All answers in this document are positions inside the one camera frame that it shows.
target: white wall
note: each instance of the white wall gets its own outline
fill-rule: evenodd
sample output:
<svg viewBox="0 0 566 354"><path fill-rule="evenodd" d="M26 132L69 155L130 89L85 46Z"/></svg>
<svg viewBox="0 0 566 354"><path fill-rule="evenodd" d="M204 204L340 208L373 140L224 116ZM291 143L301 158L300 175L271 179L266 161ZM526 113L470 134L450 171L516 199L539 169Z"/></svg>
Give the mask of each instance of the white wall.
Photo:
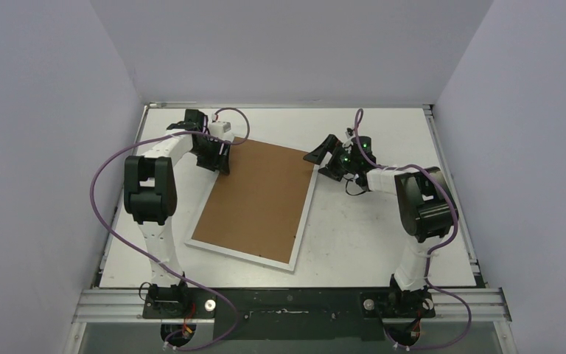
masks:
<svg viewBox="0 0 566 354"><path fill-rule="evenodd" d="M492 0L91 0L146 101L432 103Z"/></svg>
<svg viewBox="0 0 566 354"><path fill-rule="evenodd" d="M142 108L89 2L0 1L0 353L60 353L106 232L88 186ZM106 217L119 166L99 186Z"/></svg>
<svg viewBox="0 0 566 354"><path fill-rule="evenodd" d="M494 1L435 115L520 352L566 353L566 1Z"/></svg>

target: tabletop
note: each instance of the tabletop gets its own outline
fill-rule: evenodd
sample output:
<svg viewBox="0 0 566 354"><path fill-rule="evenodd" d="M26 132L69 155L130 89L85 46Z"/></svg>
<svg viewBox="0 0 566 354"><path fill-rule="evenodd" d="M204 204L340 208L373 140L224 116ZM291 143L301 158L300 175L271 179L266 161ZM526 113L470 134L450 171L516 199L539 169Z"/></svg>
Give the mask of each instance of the tabletop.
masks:
<svg viewBox="0 0 566 354"><path fill-rule="evenodd" d="M344 139L356 108L247 108L251 139L303 151L316 148L329 133ZM201 109L209 116L214 109ZM184 110L155 108L148 111L141 140L164 134L166 127L183 120ZM246 132L239 114L224 111L220 120L231 122L238 136ZM439 166L424 112L420 108L366 109L360 135L372 138L373 153L383 165L414 163ZM151 145L137 150L143 153ZM387 286L409 236L400 222L395 195L370 192L350 196L344 183L319 175L294 272L269 268L185 245L190 221L215 174L196 167L186 154L176 164L178 205L172 217L173 236L186 276L210 287L366 287ZM114 218L115 230L144 248L144 238L122 206ZM102 265L102 288L137 288L150 280L149 260L110 239ZM461 235L437 251L429 278L440 286L475 285Z"/></svg>

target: brown backing board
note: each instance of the brown backing board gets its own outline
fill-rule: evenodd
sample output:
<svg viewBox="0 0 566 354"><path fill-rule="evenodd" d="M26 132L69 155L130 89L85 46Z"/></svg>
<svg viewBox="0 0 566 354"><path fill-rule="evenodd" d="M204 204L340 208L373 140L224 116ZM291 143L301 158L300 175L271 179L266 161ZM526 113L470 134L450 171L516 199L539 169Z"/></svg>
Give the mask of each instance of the brown backing board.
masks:
<svg viewBox="0 0 566 354"><path fill-rule="evenodd" d="M193 240L288 263L314 165L306 153L248 140L229 154Z"/></svg>

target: purple cable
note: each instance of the purple cable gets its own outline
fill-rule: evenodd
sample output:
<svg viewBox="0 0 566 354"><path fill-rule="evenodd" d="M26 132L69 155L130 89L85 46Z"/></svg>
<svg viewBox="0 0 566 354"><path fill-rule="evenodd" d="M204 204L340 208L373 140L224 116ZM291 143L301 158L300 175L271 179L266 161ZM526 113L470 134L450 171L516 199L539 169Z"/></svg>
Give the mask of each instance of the purple cable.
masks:
<svg viewBox="0 0 566 354"><path fill-rule="evenodd" d="M465 326L465 330L463 331L463 333L461 333L460 335L458 335L456 338L454 338L452 341L449 341L447 343L444 344L437 344L437 345L427 345L427 346L423 346L423 347L410 347L411 350L437 350L437 349L444 349L447 348L451 345L453 345L454 343L462 340L465 336L467 336L469 329L472 326L472 309L469 308L469 305L467 304L467 302L465 302L465 300L463 300L459 295L451 293L449 291L446 291L440 287L437 287L435 285L433 285L429 279L428 279L428 272L430 271L430 255L445 246L448 246L456 237L457 237L457 231L458 231L458 216L457 216L457 212L455 209L455 206L453 204L452 199L450 199L448 197L448 193L444 190L444 188L422 167L418 166L417 164L408 164L404 167L385 167L382 166L380 164L376 164L374 162L372 162L372 160L370 160L370 158L366 155L366 153L363 151L363 149L361 148L361 141L359 140L359 124L361 123L361 120L363 119L363 108L359 108L357 110L357 113L354 116L354 135L355 135L355 139L357 141L357 146L359 147L359 151L361 152L361 155L363 155L363 158L366 159L366 161L371 164L372 166L376 167L376 168L380 168L380 169L386 169L386 170L406 170L408 168L414 168L416 170L418 170L419 172L421 172L426 178L428 178L428 180L430 181L430 183L433 184L433 186L435 186L435 188L441 193L441 196L444 197L444 200L446 201L446 204L448 204L448 209L450 209L450 215L453 217L453 233L450 235L450 237L445 240L444 242L431 247L428 250L427 255L429 256L426 260L426 268L424 269L424 278L426 278L426 283L428 284L428 287L433 289L434 291L438 291L442 294L446 294L448 296L452 296L455 299L457 299L458 301L460 301L466 308L467 310L467 324ZM394 341L391 336L389 336L389 334L387 332L385 332L385 334L387 334L387 337Z"/></svg>
<svg viewBox="0 0 566 354"><path fill-rule="evenodd" d="M134 148L137 148L138 146L141 145L145 145L145 144L150 144L151 142L160 142L162 140L166 140L166 139L170 139L176 136L181 136L181 135L198 135L198 136L206 136L212 140L218 141L218 142L222 142L223 144L227 144L227 145L239 145L242 144L243 142L245 142L246 140L248 140L248 135L251 133L251 125L248 123L248 118L246 117L246 115L244 114L244 112L242 112L241 110L237 109L237 108L232 108L232 107L225 107L225 108L221 108L219 110L216 111L216 113L214 113L215 115L218 115L221 111L236 111L237 113L239 113L242 118L244 118L244 120L246 121L246 136L244 138L242 138L242 140L238 141L238 142L229 142L226 140L222 140L222 139L218 139L215 136L211 136L209 134L205 134L202 132L198 132L198 131L181 131L179 133L174 133L174 134L170 134L170 135L166 135L166 136L161 136L159 138L154 138L154 139L148 139L148 140L144 140L143 142L137 142L133 145L129 145L123 149L121 149L120 151L118 151L117 153L115 153L114 155L110 156L109 159L105 160L105 162L103 162L101 164L101 166L99 167L99 169L95 172L94 177L92 178L92 182L90 184L90 204L92 204L92 210L94 211L94 214L96 215L97 219L99 219L99 222L101 223L101 225L103 225L103 227L105 227L109 233L111 233L115 238L117 238L120 242L124 243L125 245L127 245L128 247L132 248L134 251L137 251L138 253L144 255L146 258L152 260L155 263L158 263L160 267L162 267L165 271L167 271L168 273L174 275L175 277L177 277L180 280L183 280L184 282L187 282L189 284L192 284L194 286L197 286L205 291L208 291L212 294L214 294L215 296L219 297L220 299L222 299L227 305L229 305L231 307L231 309L233 310L233 312L235 313L235 323L233 323L233 325L223 334L221 334L220 336L218 336L217 338L212 339L212 341L196 346L196 347L191 347L191 348L177 348L177 350L179 351L183 351L183 352L189 352L189 351L195 351L195 350L200 350L203 349L205 347L209 347L210 345L213 345L215 343L218 343L219 341L221 341L222 339L224 339L226 336L228 336L231 332L233 332L233 330L235 330L235 327L237 327L237 324L240 321L240 313L237 311L237 308L235 307L235 305L233 305L233 302L231 302L231 300L227 299L226 296L222 295L221 293L217 292L214 289L208 288L205 285L199 284L198 282L195 282L194 280L188 279L180 274L178 274L177 272L173 271L172 269L168 268L167 265L164 265L161 263L161 261L153 256L152 254L146 252L144 249L139 248L138 246L134 245L133 243L127 241L123 236L121 236L118 232L114 231L111 226L105 221L105 219L103 219L103 217L101 216L101 213L99 212L99 209L97 207L97 202L94 199L94 188L97 185L97 179L99 178L101 172L107 167L107 165L112 162L116 157L122 155L123 153L126 153L129 150L132 150ZM169 334L166 338L165 341L168 342L169 339L171 339L175 334L179 333L180 330L177 330L175 332L172 332L171 334Z"/></svg>

